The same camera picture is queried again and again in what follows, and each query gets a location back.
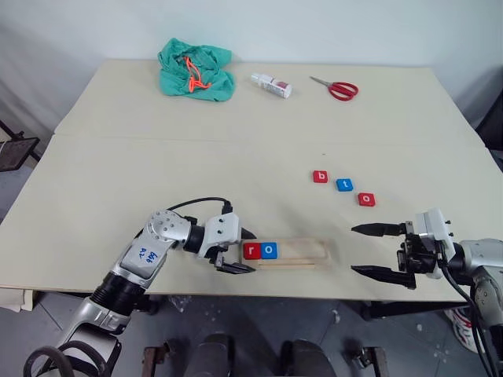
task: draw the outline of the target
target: orange string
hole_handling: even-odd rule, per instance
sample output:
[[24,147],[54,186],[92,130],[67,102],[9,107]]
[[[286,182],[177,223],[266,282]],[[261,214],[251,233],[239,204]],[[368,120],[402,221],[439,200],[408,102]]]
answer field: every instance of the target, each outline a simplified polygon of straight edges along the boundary
[[[207,89],[211,86],[211,82],[208,84],[204,85],[201,82],[201,73],[199,72],[199,69],[194,65],[194,63],[190,60],[189,57],[184,57],[185,59],[185,64],[187,65],[187,70],[189,71],[190,74],[190,79],[189,79],[189,92],[192,93],[194,89],[196,88],[201,88],[201,89]],[[193,70],[196,72],[197,79],[193,75]]]

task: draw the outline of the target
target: floor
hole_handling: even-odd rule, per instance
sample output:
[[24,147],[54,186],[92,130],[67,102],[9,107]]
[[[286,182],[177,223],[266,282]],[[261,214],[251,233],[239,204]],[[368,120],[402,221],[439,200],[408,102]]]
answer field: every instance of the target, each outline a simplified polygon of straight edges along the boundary
[[[45,293],[33,312],[0,309],[0,375],[18,376],[34,349],[53,345],[81,299]],[[237,345],[236,374],[273,375],[284,340],[307,339],[326,352],[339,377],[374,376],[344,360],[344,345],[382,346],[390,376],[484,376],[477,355],[455,339],[441,313],[364,321],[354,302],[297,298],[189,296],[182,313],[169,301],[150,316],[135,312],[119,337],[123,351],[114,375],[139,377],[146,346],[168,341],[175,350],[156,376],[182,375],[191,350],[206,335],[225,332]]]

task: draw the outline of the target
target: white wall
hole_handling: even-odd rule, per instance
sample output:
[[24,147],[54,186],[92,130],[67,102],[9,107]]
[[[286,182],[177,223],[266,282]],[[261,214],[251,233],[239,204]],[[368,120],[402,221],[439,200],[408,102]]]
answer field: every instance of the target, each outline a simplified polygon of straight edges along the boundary
[[103,59],[155,59],[177,37],[242,60],[432,66],[475,123],[503,86],[501,3],[0,0],[0,119],[47,141]]

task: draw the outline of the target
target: table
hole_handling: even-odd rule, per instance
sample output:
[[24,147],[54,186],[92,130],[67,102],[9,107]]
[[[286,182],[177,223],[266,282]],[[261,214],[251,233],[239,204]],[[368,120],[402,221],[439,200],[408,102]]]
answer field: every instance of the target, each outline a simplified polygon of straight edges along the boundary
[[[155,61],[106,61],[61,122],[0,226],[1,287],[92,291],[149,213],[200,196],[232,200],[260,238],[329,240],[325,270],[219,273],[171,252],[151,293],[459,301],[445,280],[378,283],[352,264],[397,268],[398,237],[351,226],[401,222],[440,207],[457,240],[503,238],[503,177],[427,68],[232,64],[237,90],[211,103],[165,97]],[[287,100],[248,82],[254,71],[294,86]],[[344,79],[347,103],[307,78]],[[354,192],[312,182],[312,170],[352,178]],[[373,192],[377,206],[355,194]],[[203,220],[218,204],[187,207]],[[228,252],[236,258],[237,250]]]

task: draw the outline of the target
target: scissors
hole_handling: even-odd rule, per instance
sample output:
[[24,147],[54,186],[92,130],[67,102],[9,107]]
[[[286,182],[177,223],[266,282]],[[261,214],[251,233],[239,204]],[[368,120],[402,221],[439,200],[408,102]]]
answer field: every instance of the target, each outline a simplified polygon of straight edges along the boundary
[[349,101],[354,98],[358,94],[358,87],[354,84],[350,84],[349,82],[326,82],[320,79],[316,79],[313,76],[311,77],[314,81],[319,82],[320,84],[325,85],[329,88],[329,92],[332,97],[338,99],[339,101]]

